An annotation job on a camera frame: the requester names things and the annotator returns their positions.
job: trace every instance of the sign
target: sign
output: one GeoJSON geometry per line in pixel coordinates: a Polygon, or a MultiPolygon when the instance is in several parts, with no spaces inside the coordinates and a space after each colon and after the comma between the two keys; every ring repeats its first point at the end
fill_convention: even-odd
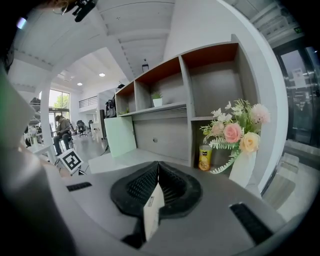
{"type": "Polygon", "coordinates": [[[77,169],[84,163],[73,148],[68,149],[58,156],[63,165],[71,174],[74,174],[77,169]]]}
{"type": "Polygon", "coordinates": [[[293,81],[296,88],[307,87],[306,80],[302,68],[296,68],[292,70],[293,81]]]}

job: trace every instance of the man sitting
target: man sitting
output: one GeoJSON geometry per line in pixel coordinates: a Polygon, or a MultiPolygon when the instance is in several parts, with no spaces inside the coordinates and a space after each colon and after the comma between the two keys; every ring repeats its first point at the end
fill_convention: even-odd
{"type": "Polygon", "coordinates": [[[53,144],[56,151],[56,157],[61,155],[61,148],[59,145],[60,139],[63,139],[65,149],[68,150],[69,148],[69,130],[70,130],[70,123],[66,118],[64,118],[62,115],[57,115],[55,117],[55,121],[59,123],[59,125],[56,128],[56,136],[53,138],[53,144]]]}

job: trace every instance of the paper label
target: paper label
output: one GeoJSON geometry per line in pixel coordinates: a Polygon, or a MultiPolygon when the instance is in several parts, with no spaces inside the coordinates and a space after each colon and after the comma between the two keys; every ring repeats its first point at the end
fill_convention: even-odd
{"type": "Polygon", "coordinates": [[[147,241],[159,227],[159,209],[163,206],[165,206],[164,193],[158,183],[143,207],[144,233],[147,241]]]}

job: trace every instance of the shelf unit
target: shelf unit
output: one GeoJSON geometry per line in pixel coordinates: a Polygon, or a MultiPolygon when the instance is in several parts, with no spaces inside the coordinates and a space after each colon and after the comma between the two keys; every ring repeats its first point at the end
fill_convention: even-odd
{"type": "MultiPolygon", "coordinates": [[[[165,61],[115,94],[117,118],[132,116],[131,136],[137,149],[183,161],[190,167],[198,165],[199,146],[205,137],[200,127],[210,123],[212,111],[221,108],[225,112],[228,101],[237,99],[255,104],[258,95],[246,54],[235,35],[231,41],[165,61]],[[162,93],[162,106],[154,107],[154,92],[162,93]],[[120,114],[127,108],[129,113],[120,114]]],[[[108,136],[117,138],[121,134],[108,136]]],[[[113,141],[123,143],[120,139],[113,141]]],[[[212,166],[223,165],[229,155],[228,150],[214,150],[212,166]]]]}

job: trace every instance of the small white pot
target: small white pot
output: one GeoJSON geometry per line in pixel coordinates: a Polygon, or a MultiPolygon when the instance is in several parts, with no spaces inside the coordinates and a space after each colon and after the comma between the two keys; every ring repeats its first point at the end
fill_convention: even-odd
{"type": "Polygon", "coordinates": [[[154,105],[155,107],[160,107],[160,106],[162,106],[162,98],[156,98],[156,99],[154,99],[154,100],[153,100],[153,105],[154,105]]]}
{"type": "Polygon", "coordinates": [[[251,178],[256,163],[257,152],[241,152],[233,163],[229,179],[245,188],[251,178]]]}

